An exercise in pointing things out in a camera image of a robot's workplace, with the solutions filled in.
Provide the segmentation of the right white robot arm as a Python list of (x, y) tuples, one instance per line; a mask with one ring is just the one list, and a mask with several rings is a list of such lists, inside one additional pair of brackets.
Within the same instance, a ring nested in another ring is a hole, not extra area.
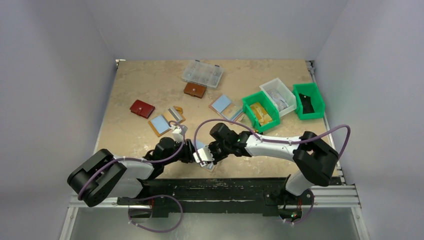
[(199, 150), (202, 161), (216, 164), (234, 155), (272, 157), (295, 163), (298, 171), (287, 178), (283, 189), (283, 193), (293, 196), (300, 196), (312, 186), (327, 187), (339, 160), (339, 153), (311, 131), (296, 137), (276, 137), (250, 130), (236, 133), (226, 124), (218, 123), (209, 134), (214, 141)]

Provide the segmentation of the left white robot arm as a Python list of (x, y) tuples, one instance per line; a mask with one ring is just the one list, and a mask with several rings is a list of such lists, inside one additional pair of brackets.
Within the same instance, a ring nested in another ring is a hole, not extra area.
[(153, 180), (165, 166), (177, 161), (194, 162), (195, 146), (190, 139), (181, 142), (163, 137), (143, 158), (116, 157), (102, 148), (75, 169), (67, 184), (77, 198), (94, 207), (107, 198), (135, 198), (143, 189), (144, 180)]

